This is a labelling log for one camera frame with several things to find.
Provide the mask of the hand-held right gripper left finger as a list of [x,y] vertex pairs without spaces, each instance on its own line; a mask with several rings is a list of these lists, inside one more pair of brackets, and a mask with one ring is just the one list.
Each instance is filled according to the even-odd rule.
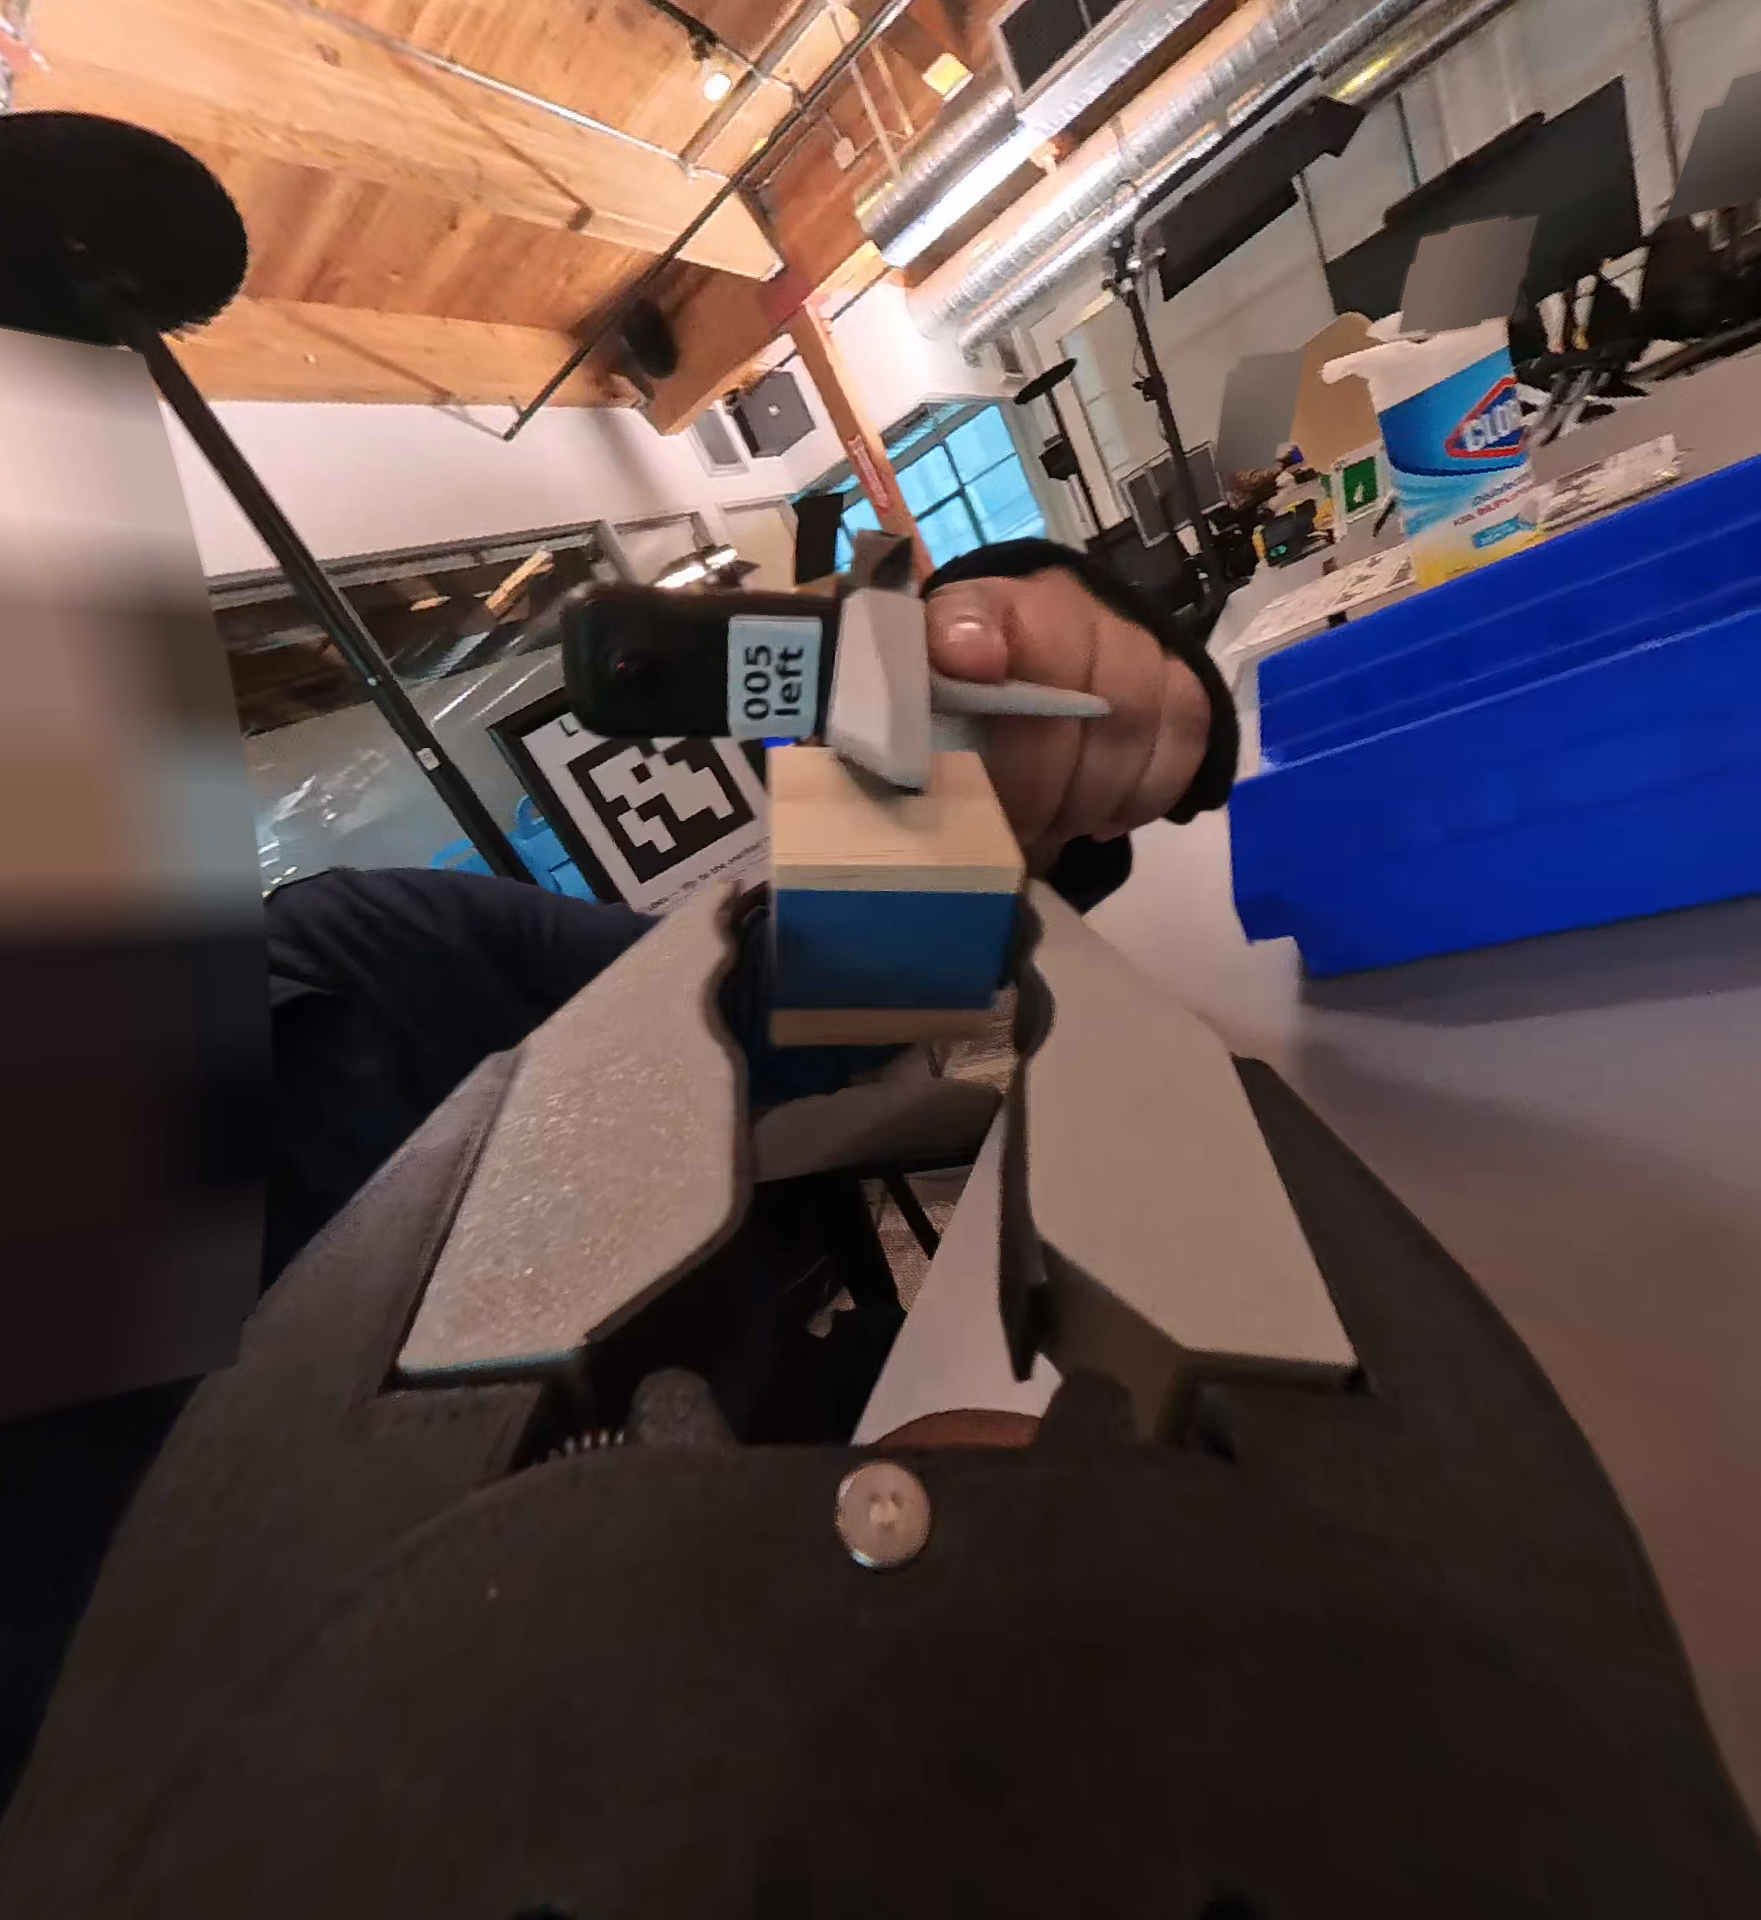
[[563,1380],[749,1211],[749,1076],[721,881],[517,1054],[395,1358],[399,1380]]

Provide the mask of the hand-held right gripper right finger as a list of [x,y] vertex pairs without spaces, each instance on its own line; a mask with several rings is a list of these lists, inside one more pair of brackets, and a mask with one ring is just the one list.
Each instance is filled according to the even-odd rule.
[[1227,1043],[1049,886],[1021,907],[999,1177],[1012,1376],[1097,1373],[1138,1429],[1357,1356]]

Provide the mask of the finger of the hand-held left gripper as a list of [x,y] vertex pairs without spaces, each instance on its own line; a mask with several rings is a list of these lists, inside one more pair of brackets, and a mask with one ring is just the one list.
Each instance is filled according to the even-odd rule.
[[933,670],[922,604],[857,589],[841,601],[826,744],[871,780],[921,794],[933,772]]

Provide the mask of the wooden cube with blue stripe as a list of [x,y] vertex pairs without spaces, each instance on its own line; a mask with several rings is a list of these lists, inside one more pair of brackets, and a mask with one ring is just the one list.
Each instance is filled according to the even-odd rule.
[[768,1038],[886,1050],[977,1035],[1003,990],[1028,858],[974,751],[925,788],[786,744],[768,776]]

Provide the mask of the blue plastic bin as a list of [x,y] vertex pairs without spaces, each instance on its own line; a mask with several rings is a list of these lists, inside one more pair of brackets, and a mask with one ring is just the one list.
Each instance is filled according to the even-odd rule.
[[1761,454],[1258,661],[1252,945],[1372,972],[1761,895]]

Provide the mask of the person's left hand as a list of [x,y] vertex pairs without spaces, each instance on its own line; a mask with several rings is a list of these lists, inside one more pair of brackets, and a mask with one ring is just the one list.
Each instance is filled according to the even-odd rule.
[[1203,683],[1073,573],[957,584],[925,608],[942,679],[1033,684],[1107,706],[1096,719],[970,719],[1033,878],[1070,844],[1107,844],[1167,818],[1190,788],[1212,732]]

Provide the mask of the black white marker tag board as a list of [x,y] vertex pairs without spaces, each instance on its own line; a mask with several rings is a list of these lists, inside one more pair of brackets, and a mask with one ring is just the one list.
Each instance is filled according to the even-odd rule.
[[607,738],[558,692],[488,728],[523,788],[514,844],[559,891],[665,917],[768,880],[762,757],[730,738]]

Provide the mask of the grey office chair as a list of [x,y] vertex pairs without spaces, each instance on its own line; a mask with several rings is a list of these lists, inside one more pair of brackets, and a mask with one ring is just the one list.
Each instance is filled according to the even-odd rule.
[[915,1306],[1005,1098],[1005,1074],[909,1061],[752,1124],[749,1226],[805,1340]]

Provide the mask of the brown cardboard box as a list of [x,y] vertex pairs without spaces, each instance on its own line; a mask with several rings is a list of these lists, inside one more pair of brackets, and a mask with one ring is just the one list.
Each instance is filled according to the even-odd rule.
[[1294,445],[1308,469],[1332,474],[1342,462],[1382,442],[1380,417],[1368,383],[1357,375],[1325,381],[1334,362],[1369,349],[1372,321],[1342,313],[1299,349],[1299,393]]

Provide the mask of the black studio light on stand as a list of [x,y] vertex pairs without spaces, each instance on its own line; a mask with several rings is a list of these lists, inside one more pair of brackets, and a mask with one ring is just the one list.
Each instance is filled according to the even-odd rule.
[[1186,162],[1107,244],[1104,288],[1127,315],[1140,362],[1138,393],[1154,411],[1164,469],[1162,521],[1189,589],[1189,608],[1217,614],[1229,575],[1206,508],[1192,487],[1185,436],[1172,406],[1148,317],[1148,283],[1179,294],[1208,269],[1280,220],[1299,202],[1299,176],[1321,157],[1342,155],[1365,120],[1365,107],[1310,93],[1248,142],[1212,162]]

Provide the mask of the white blue wipes canister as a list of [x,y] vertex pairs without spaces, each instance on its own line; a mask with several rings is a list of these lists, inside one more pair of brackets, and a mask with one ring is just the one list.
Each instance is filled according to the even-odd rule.
[[1419,589],[1537,541],[1539,488],[1503,320],[1440,334],[1372,323],[1361,349],[1321,370],[1330,386],[1345,378],[1368,387]]

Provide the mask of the black disc floor lamp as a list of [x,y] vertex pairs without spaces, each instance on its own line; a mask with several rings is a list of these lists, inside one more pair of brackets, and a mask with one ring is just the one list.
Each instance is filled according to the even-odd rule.
[[234,305],[246,271],[239,206],[171,140],[80,112],[0,116],[0,330],[129,349],[145,364],[173,417],[486,868],[535,883],[509,833],[414,708],[361,615],[171,347],[173,335],[210,325]]

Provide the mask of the white paper packet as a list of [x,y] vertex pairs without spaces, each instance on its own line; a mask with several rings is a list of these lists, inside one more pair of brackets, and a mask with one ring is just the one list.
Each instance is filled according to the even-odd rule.
[[1683,478],[1683,454],[1672,434],[1660,434],[1586,469],[1543,483],[1535,527],[1553,537],[1603,516]]

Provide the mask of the black wall speaker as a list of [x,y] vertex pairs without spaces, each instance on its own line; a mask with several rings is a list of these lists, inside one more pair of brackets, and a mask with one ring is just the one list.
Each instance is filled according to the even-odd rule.
[[730,390],[725,411],[755,462],[784,458],[817,429],[813,408],[790,370],[764,371]]

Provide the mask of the silver ventilation duct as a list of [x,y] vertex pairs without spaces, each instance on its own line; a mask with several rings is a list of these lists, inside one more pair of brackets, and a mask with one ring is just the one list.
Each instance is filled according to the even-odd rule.
[[972,353],[1102,252],[1182,165],[1338,73],[1409,4],[1010,4],[964,88],[859,202],[909,315]]

